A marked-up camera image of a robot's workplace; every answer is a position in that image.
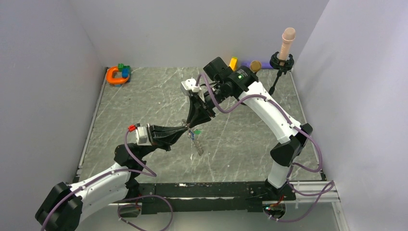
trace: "small green object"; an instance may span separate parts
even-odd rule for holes
[[[117,68],[119,69],[119,72],[122,72],[124,65],[123,64],[118,64]]]

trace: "black stand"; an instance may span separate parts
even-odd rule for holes
[[[279,52],[276,52],[275,54],[272,55],[270,58],[269,64],[273,69],[278,70],[278,73],[276,74],[276,79],[275,82],[273,83],[272,87],[269,89],[269,95],[272,95],[273,92],[275,91],[276,84],[278,83],[279,77],[281,77],[282,74],[286,74],[287,71],[290,71],[293,67],[294,60],[293,56],[289,54],[289,60],[280,60],[278,59],[278,54]]]

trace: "orange ring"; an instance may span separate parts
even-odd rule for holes
[[[127,78],[114,78],[116,72],[118,72],[119,69],[117,68],[117,66],[113,66],[111,68],[108,69],[108,72],[106,72],[106,81],[108,81],[108,83],[110,84],[124,84],[127,82],[127,80],[129,79],[130,75],[127,76]]]

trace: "yellow block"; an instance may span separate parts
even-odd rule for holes
[[[235,71],[235,69],[237,69],[237,62],[238,62],[237,57],[233,57],[233,58],[231,59],[230,63],[229,63],[229,66],[231,67],[231,69],[232,69],[233,71]]]

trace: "gray marble tabletop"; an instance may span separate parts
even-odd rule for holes
[[[180,91],[180,83],[196,78],[199,71],[197,67],[137,68],[132,71],[129,83],[121,87],[106,84],[80,179],[89,178],[114,163],[115,147],[124,143],[129,125],[180,126],[189,109],[189,101]],[[261,70],[257,75],[268,90],[276,77],[276,70]],[[305,122],[289,74],[280,78],[273,98],[292,117]],[[236,100],[229,98],[221,106],[228,108],[234,103]],[[144,158],[157,177],[140,175],[138,182],[264,181],[272,163],[269,151],[278,143],[273,133],[244,105],[230,114],[214,111],[217,115],[212,121],[196,127],[201,131],[197,139],[204,149],[202,156],[197,154],[186,133],[171,146],[170,152],[156,150]],[[135,142],[135,136],[130,134],[128,141]],[[308,167],[317,166],[310,142],[297,161]],[[296,167],[292,180],[321,180],[321,177],[318,173]]]

